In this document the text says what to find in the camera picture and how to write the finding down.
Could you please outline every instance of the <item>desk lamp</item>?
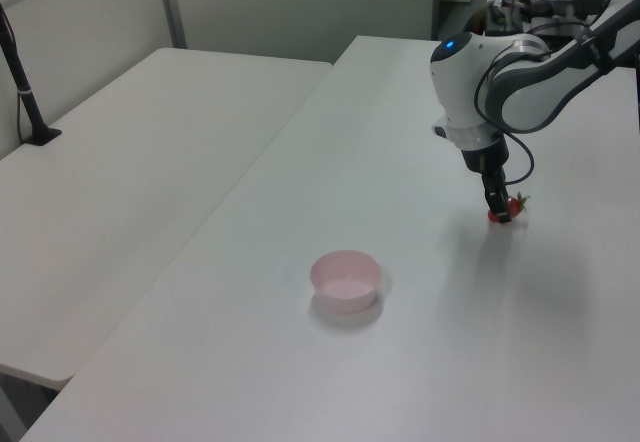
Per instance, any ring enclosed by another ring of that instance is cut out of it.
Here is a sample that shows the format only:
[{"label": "desk lamp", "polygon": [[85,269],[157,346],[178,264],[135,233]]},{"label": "desk lamp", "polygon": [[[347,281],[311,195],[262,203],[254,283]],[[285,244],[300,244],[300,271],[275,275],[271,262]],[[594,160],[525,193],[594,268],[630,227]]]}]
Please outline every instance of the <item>desk lamp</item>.
[{"label": "desk lamp", "polygon": [[13,80],[18,88],[18,95],[22,99],[24,108],[31,120],[32,135],[25,140],[26,144],[31,145],[45,145],[49,141],[55,139],[62,132],[58,129],[52,129],[48,127],[42,120],[40,115],[40,109],[36,104],[36,99],[31,91],[31,86],[27,80],[27,76],[22,68],[22,63],[18,57],[18,49],[16,46],[16,40],[11,30],[11,24],[9,19],[0,4],[0,45],[2,46],[2,52],[13,75]]}]

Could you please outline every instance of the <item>red strawberry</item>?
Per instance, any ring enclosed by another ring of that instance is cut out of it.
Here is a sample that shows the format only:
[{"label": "red strawberry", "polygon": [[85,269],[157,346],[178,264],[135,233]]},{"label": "red strawberry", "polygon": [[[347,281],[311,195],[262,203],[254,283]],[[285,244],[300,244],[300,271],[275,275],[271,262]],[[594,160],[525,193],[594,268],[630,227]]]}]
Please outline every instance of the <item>red strawberry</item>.
[{"label": "red strawberry", "polygon": [[[509,197],[507,199],[507,212],[509,213],[509,217],[514,219],[520,212],[527,210],[525,203],[530,197],[522,196],[520,192],[518,192],[518,197]],[[499,222],[498,216],[489,210],[487,212],[487,216],[491,222]]]}]

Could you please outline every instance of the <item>robotic arm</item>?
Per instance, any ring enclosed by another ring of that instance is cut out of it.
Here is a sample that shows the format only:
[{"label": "robotic arm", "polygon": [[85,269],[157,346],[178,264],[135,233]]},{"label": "robotic arm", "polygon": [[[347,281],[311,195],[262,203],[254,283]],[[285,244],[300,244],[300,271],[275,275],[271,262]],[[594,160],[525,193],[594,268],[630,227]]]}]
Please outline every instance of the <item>robotic arm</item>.
[{"label": "robotic arm", "polygon": [[611,0],[555,54],[527,34],[463,33],[436,48],[431,76],[445,117],[434,132],[453,142],[469,170],[481,174],[489,208],[501,223],[511,220],[505,134],[546,127],[576,94],[639,50],[640,0]]}]

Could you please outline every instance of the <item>white wall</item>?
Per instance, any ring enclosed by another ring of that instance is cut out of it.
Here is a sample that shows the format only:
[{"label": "white wall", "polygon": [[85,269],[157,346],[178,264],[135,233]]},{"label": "white wall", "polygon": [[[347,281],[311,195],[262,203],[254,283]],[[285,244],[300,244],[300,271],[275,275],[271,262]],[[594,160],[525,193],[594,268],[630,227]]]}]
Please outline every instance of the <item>white wall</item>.
[{"label": "white wall", "polygon": [[356,35],[431,38],[434,0],[177,0],[190,49],[335,62]]},{"label": "white wall", "polygon": [[[48,124],[155,49],[172,45],[162,0],[23,0],[5,11]],[[0,158],[18,146],[15,115],[16,87],[2,58]]]}]

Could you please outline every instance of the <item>pink bowl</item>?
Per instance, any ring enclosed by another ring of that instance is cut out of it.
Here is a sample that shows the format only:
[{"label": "pink bowl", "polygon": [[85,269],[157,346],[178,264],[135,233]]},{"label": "pink bowl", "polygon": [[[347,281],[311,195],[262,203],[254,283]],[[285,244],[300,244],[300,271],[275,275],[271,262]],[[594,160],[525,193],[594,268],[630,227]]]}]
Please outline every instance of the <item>pink bowl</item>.
[{"label": "pink bowl", "polygon": [[338,250],[320,257],[311,267],[311,283],[318,302],[343,314],[371,305],[380,287],[380,266],[357,250]]}]

